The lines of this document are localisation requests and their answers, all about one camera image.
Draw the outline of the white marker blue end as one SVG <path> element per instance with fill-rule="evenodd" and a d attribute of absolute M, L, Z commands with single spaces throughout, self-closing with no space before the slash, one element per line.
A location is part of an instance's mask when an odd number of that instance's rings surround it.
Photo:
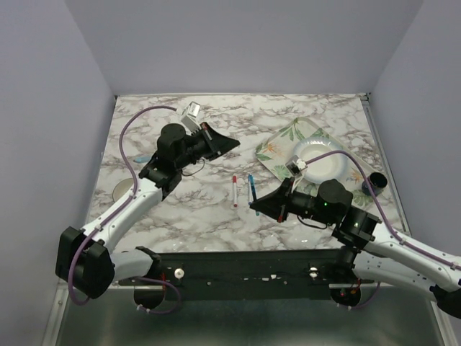
<path fill-rule="evenodd" d="M 252 183 L 252 176 L 251 174 L 248 174 L 248 179 L 247 179 L 247 182 L 248 182 L 248 204 L 252 204 L 252 202 L 254 201 L 254 197 L 253 197 L 253 183 Z"/>

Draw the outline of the blue transparent gel pen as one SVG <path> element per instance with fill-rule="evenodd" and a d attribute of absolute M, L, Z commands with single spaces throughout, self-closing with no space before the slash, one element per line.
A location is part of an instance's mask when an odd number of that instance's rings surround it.
<path fill-rule="evenodd" d="M 253 202 L 255 202 L 257 200 L 257 196 L 256 196 L 256 188 L 254 186 L 254 180 L 253 180 L 253 177 L 249 177 L 249 185 L 250 185 L 250 188 L 251 188 L 251 195 L 252 195 L 252 198 L 253 198 L 253 201 L 251 202 L 251 204 Z M 259 216 L 259 211 L 255 210 L 255 214 L 256 216 Z"/>

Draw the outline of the white marker red tip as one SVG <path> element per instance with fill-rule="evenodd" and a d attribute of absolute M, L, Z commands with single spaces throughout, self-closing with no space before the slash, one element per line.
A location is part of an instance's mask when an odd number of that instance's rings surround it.
<path fill-rule="evenodd" d="M 237 208 L 238 207 L 238 185 L 237 185 L 237 176 L 233 175 L 232 178 L 232 197 L 233 197 L 233 207 Z"/>

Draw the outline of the light blue rectangular block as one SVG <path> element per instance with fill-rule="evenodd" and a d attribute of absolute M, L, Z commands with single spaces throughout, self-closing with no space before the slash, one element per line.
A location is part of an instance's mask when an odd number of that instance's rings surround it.
<path fill-rule="evenodd" d="M 150 159 L 151 158 L 149 156 L 139 156 L 134 159 L 134 162 L 135 163 L 146 163 L 146 162 L 149 162 Z"/>

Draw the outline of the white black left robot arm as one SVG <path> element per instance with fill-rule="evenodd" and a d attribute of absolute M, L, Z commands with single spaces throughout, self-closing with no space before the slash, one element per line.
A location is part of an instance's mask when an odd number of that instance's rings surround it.
<path fill-rule="evenodd" d="M 115 252 L 121 238 L 181 182 L 182 170 L 200 159 L 212 161 L 239 146 L 239 141 L 201 123 L 188 135 L 177 123 L 165 125 L 157 150 L 128 191 L 105 213 L 82 229 L 67 228 L 60 237 L 55 273 L 88 298 L 100 297 L 115 281 L 137 278 L 155 283 L 159 257 L 145 247 Z"/>

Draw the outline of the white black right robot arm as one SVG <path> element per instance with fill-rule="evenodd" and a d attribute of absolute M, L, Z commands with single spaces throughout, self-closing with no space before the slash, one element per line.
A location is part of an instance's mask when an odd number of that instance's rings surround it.
<path fill-rule="evenodd" d="M 293 189 L 285 179 L 278 189 L 251 203 L 251 209 L 279 223 L 290 214 L 333 226 L 346 257 L 331 265 L 342 283 L 353 277 L 413 289 L 446 314 L 460 317 L 460 257 L 396 231 L 352 205 L 353 194 L 335 179 L 320 184 L 315 196 Z"/>

